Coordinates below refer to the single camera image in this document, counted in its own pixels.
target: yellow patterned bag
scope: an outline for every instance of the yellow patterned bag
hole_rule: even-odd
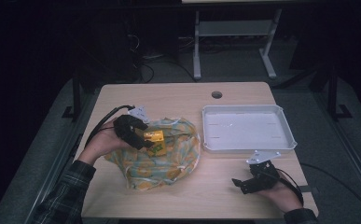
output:
[[[172,185],[196,168],[201,154],[201,139],[195,126],[186,119],[161,119],[148,124],[146,132],[162,130],[166,155],[149,157],[144,150],[126,148],[105,158],[118,165],[128,188],[147,190]]]

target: yellow package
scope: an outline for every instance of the yellow package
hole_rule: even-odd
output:
[[[148,156],[156,157],[166,155],[165,140],[163,138],[163,131],[147,132],[143,134],[145,140],[149,140],[154,145],[147,149]]]

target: translucent bag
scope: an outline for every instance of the translucent bag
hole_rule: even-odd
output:
[[[167,153],[149,157],[145,150],[124,148],[105,158],[118,165],[127,179],[127,188],[147,190],[172,185],[190,175],[201,154],[201,139],[195,126],[186,119],[161,119],[148,124],[145,132],[163,131]]]

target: white tray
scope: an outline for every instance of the white tray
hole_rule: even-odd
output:
[[[212,153],[286,153],[297,145],[278,105],[207,105],[202,116],[203,145]]]

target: background desk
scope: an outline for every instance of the background desk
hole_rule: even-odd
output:
[[[213,91],[223,97],[214,99]],[[266,83],[187,83],[104,86],[91,114],[81,146],[93,127],[114,107],[144,105],[150,119],[179,118],[190,120],[201,136],[201,110],[205,105],[275,104]],[[245,158],[250,155],[212,155],[205,151],[194,172],[172,186],[137,191],[126,189],[125,178],[117,166],[100,158],[97,172],[88,190],[83,217],[115,218],[224,218],[257,219],[282,217],[281,212],[264,198],[243,195],[231,179],[248,179]],[[294,151],[273,160],[299,185],[307,185]],[[317,215],[311,193],[304,193],[305,206]]]

